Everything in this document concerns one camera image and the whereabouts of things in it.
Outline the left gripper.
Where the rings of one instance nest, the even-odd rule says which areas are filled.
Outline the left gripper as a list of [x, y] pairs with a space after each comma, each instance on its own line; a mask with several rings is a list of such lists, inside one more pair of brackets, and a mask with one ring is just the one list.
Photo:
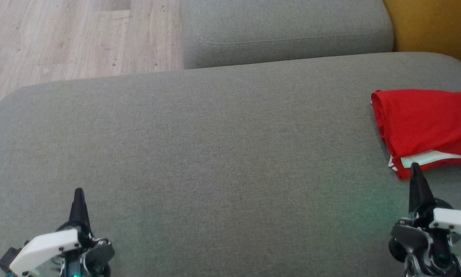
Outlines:
[[90, 228], [90, 219], [86, 205], [84, 190], [76, 188], [70, 209], [68, 222], [56, 231], [74, 230], [78, 235], [78, 243], [72, 250], [60, 250], [60, 277], [109, 277], [111, 268], [109, 261], [115, 251], [107, 238], [96, 238]]

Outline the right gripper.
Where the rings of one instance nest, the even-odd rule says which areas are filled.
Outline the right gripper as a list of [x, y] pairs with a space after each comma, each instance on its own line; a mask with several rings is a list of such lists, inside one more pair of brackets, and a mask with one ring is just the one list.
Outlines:
[[398, 219], [388, 243], [393, 258], [404, 263], [405, 277], [461, 277], [461, 210], [433, 196], [418, 163], [411, 164], [409, 216]]

